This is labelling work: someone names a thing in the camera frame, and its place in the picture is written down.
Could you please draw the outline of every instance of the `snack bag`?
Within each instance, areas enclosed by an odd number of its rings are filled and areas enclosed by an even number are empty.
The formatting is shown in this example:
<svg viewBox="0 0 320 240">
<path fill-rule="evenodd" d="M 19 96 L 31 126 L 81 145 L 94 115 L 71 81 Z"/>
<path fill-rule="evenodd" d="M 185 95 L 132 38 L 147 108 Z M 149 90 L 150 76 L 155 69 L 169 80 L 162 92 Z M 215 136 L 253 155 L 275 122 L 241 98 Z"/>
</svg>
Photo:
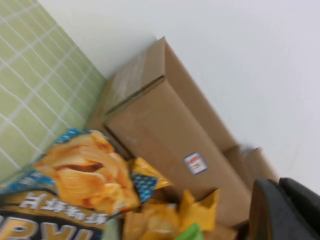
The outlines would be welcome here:
<svg viewBox="0 0 320 240">
<path fill-rule="evenodd" d="M 142 213 L 146 226 L 141 239 L 173 240 L 178 235 L 176 204 L 146 202 Z"/>
<path fill-rule="evenodd" d="M 147 163 L 142 157 L 135 159 L 132 167 L 132 172 L 134 174 L 141 174 L 145 176 L 153 176 L 157 179 L 156 189 L 161 189 L 167 186 L 172 185 L 172 183 L 163 176 L 159 171 L 153 168 L 149 163 Z"/>
<path fill-rule="evenodd" d="M 102 239 L 109 218 L 140 205 L 128 166 L 114 151 L 95 130 L 70 129 L 58 138 L 1 184 L 0 240 Z"/>
<path fill-rule="evenodd" d="M 111 216 L 140 204 L 128 166 L 114 151 L 91 130 L 52 146 L 34 168 L 54 180 L 61 201 Z"/>
<path fill-rule="evenodd" d="M 184 190 L 179 207 L 179 232 L 185 231 L 194 223 L 197 223 L 202 231 L 212 231 L 215 228 L 218 198 L 219 189 L 199 202 L 195 201 L 188 189 Z"/>
</svg>

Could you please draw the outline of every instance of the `black object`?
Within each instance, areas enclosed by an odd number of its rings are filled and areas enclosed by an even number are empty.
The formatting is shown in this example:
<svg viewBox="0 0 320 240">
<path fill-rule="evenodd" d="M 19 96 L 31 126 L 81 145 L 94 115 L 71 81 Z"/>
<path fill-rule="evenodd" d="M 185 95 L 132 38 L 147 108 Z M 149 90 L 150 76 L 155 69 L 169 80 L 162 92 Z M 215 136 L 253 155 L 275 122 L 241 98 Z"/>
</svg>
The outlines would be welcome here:
<svg viewBox="0 0 320 240">
<path fill-rule="evenodd" d="M 253 185 L 250 240 L 320 240 L 320 196 L 291 178 Z"/>
</svg>

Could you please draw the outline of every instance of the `cardboard box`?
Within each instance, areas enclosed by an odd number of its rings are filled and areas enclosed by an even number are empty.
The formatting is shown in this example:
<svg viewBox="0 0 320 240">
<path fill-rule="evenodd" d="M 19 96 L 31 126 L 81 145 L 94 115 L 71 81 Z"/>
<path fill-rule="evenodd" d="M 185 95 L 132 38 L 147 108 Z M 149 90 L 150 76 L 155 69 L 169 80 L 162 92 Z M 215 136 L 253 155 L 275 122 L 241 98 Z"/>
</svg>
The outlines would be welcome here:
<svg viewBox="0 0 320 240">
<path fill-rule="evenodd" d="M 170 200 L 179 202 L 184 189 L 200 200 L 220 188 L 217 221 L 248 219 L 249 183 L 222 153 L 237 143 L 164 38 L 106 83 L 89 125 L 103 125 L 129 154 L 169 178 Z"/>
</svg>

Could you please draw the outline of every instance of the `green wall tile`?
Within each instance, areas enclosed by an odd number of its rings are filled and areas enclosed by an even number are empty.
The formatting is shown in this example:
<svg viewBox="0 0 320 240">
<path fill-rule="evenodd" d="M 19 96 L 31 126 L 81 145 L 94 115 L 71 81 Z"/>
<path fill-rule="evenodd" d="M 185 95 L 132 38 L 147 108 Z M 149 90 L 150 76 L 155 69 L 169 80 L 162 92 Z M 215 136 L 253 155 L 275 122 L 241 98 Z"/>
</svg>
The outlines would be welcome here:
<svg viewBox="0 0 320 240">
<path fill-rule="evenodd" d="M 96 84 L 99 88 L 102 87 L 103 84 L 105 83 L 104 79 L 102 77 L 100 77 L 99 75 L 97 75 L 97 73 L 95 73 L 94 69 L 91 71 L 91 73 L 89 74 L 88 78 L 94 84 Z"/>
<path fill-rule="evenodd" d="M 18 2 L 14 1 L 14 0 L 3 0 L 5 4 L 7 4 L 10 9 L 13 11 L 13 12 L 20 12 L 24 9 L 23 6 L 21 6 L 21 4 L 19 4 Z"/>
<path fill-rule="evenodd" d="M 0 0 L 0 16 L 9 17 L 0 22 L 1 180 L 16 170 L 11 159 L 24 166 L 54 135 L 83 128 L 104 80 L 36 0 Z"/>
<path fill-rule="evenodd" d="M 7 157 L 0 152 L 0 159 L 6 159 Z M 18 168 L 9 160 L 2 161 L 0 167 L 0 176 L 2 179 L 5 179 L 11 175 L 11 173 L 18 170 Z"/>
<path fill-rule="evenodd" d="M 8 61 L 11 57 L 15 55 L 15 50 L 10 47 L 4 40 L 0 38 L 0 50 L 1 50 L 1 58 L 4 61 Z"/>
<path fill-rule="evenodd" d="M 65 52 L 59 48 L 58 43 L 56 43 L 50 36 L 46 36 L 42 43 L 53 53 L 57 59 L 62 59 L 65 56 Z"/>
<path fill-rule="evenodd" d="M 65 131 L 68 130 L 68 126 L 61 120 L 58 121 L 56 130 L 53 132 L 56 136 L 61 136 Z"/>
<path fill-rule="evenodd" d="M 64 65 L 68 70 L 71 72 L 71 74 L 75 77 L 75 79 L 78 82 L 81 82 L 84 78 L 84 73 L 77 67 L 77 65 L 71 60 L 70 57 L 68 57 L 64 61 Z"/>
<path fill-rule="evenodd" d="M 16 34 L 6 23 L 0 25 L 0 33 L 1 37 L 10 43 L 10 45 L 17 51 L 20 51 L 27 46 L 23 39 L 19 37 L 19 35 Z"/>
<path fill-rule="evenodd" d="M 51 53 L 42 42 L 38 42 L 34 46 L 36 53 L 48 64 L 52 69 L 58 65 L 59 60 Z"/>
<path fill-rule="evenodd" d="M 56 30 L 62 35 L 62 38 L 64 38 L 69 43 L 69 45 L 76 45 L 75 42 L 69 37 L 68 34 L 66 34 L 66 32 L 60 26 L 58 26 Z"/>
<path fill-rule="evenodd" d="M 62 65 L 56 70 L 56 74 L 60 76 L 60 78 L 65 79 L 65 84 L 68 85 L 71 89 L 76 89 L 78 86 L 77 80 L 71 75 L 66 66 Z"/>
<path fill-rule="evenodd" d="M 73 108 L 85 121 L 87 120 L 90 110 L 88 110 L 83 101 L 80 101 L 79 98 L 74 97 L 70 107 Z"/>
<path fill-rule="evenodd" d="M 37 147 L 46 136 L 46 128 L 41 125 L 39 120 L 27 108 L 24 108 L 12 122 Z"/>
<path fill-rule="evenodd" d="M 65 112 L 62 118 L 70 126 L 81 126 L 84 124 L 84 121 L 70 108 Z"/>
<path fill-rule="evenodd" d="M 88 64 L 89 66 L 92 65 L 92 63 L 90 62 L 90 60 L 87 58 L 87 56 L 80 50 L 80 48 L 76 48 L 76 53 L 78 54 L 79 58 L 83 59 L 86 64 Z"/>
<path fill-rule="evenodd" d="M 52 37 L 55 42 L 59 43 L 59 46 L 66 54 L 71 50 L 72 46 L 61 37 L 56 29 L 50 33 L 50 37 Z"/>
<path fill-rule="evenodd" d="M 9 24 L 28 42 L 28 44 L 32 44 L 37 40 L 37 36 L 33 33 L 32 29 L 28 28 L 20 18 L 11 19 Z"/>
<path fill-rule="evenodd" d="M 97 85 L 94 84 L 89 78 L 86 78 L 83 82 L 83 87 L 91 94 L 91 96 L 96 96 L 99 94 L 99 90 L 96 86 Z"/>
<path fill-rule="evenodd" d="M 50 23 L 56 24 L 56 21 L 53 19 L 53 17 L 42 6 L 38 6 L 37 9 L 41 13 L 43 13 L 43 15 L 45 16 L 47 21 L 49 21 Z"/>
<path fill-rule="evenodd" d="M 30 0 L 15 0 L 19 2 L 24 8 L 30 7 L 31 5 L 35 4 L 37 1 L 30 1 Z"/>
<path fill-rule="evenodd" d="M 22 57 L 17 58 L 13 63 L 11 63 L 10 66 L 20 76 L 23 76 L 23 79 L 32 88 L 34 88 L 42 80 L 42 78 L 39 75 L 37 75 L 37 72 L 34 69 L 32 69 L 33 65 L 30 65 Z"/>
<path fill-rule="evenodd" d="M 57 95 L 48 83 L 45 83 L 38 91 L 39 96 L 46 101 L 56 113 L 60 113 L 65 106 L 65 102 Z"/>
<path fill-rule="evenodd" d="M 20 166 L 30 162 L 36 152 L 36 149 L 12 125 L 8 125 L 1 133 L 0 146 Z"/>
<path fill-rule="evenodd" d="M 38 8 L 33 8 L 30 10 L 30 14 L 37 19 L 37 21 L 40 23 L 40 25 L 45 29 L 45 30 L 50 30 L 54 25 L 56 25 L 53 22 L 49 22 L 44 15 L 40 12 Z"/>
<path fill-rule="evenodd" d="M 93 106 L 96 102 L 96 99 L 92 99 L 83 87 L 79 89 L 77 96 L 85 102 L 87 106 Z"/>
<path fill-rule="evenodd" d="M 56 114 L 39 98 L 38 96 L 33 96 L 28 103 L 28 107 L 37 115 L 41 122 L 44 123 L 49 129 L 54 125 L 59 114 Z"/>
<path fill-rule="evenodd" d="M 75 62 L 77 66 L 79 66 L 80 70 L 83 74 L 87 73 L 90 68 L 90 65 L 86 63 L 82 58 L 79 57 L 76 51 L 73 51 L 69 57 Z"/>
<path fill-rule="evenodd" d="M 7 8 L 7 6 L 3 2 L 0 2 L 0 15 L 5 18 L 12 14 L 13 12 L 9 8 Z"/>
<path fill-rule="evenodd" d="M 36 70 L 38 74 L 40 74 L 41 77 L 47 76 L 51 70 L 50 68 L 45 64 L 45 62 L 41 59 L 39 55 L 37 55 L 36 51 L 34 49 L 27 50 L 23 57 L 32 64 L 33 68 Z"/>
<path fill-rule="evenodd" d="M 68 102 L 71 96 L 74 94 L 69 88 L 67 88 L 58 75 L 55 73 L 53 74 L 49 80 L 48 83 L 56 90 L 59 95 L 66 101 Z"/>
<path fill-rule="evenodd" d="M 8 67 L 0 71 L 0 84 L 20 99 L 25 99 L 30 92 L 23 80 Z"/>
<path fill-rule="evenodd" d="M 32 31 L 38 36 L 38 38 L 46 34 L 46 30 L 43 29 L 41 25 L 39 25 L 39 23 L 34 20 L 28 12 L 23 13 L 20 18 L 29 26 L 29 28 L 32 29 Z"/>
<path fill-rule="evenodd" d="M 0 103 L 0 113 L 7 118 L 20 105 L 20 101 L 2 87 L 0 87 Z"/>
</svg>

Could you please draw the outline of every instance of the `label sticker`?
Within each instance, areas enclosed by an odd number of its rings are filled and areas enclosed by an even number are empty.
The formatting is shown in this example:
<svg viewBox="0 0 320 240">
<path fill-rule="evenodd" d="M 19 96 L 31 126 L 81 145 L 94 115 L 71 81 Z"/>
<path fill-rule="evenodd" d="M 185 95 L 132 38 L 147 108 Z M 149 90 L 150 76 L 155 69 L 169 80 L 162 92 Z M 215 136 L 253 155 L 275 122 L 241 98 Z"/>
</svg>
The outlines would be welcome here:
<svg viewBox="0 0 320 240">
<path fill-rule="evenodd" d="M 194 175 L 199 174 L 208 168 L 204 159 L 198 152 L 190 154 L 183 161 L 190 172 Z"/>
</svg>

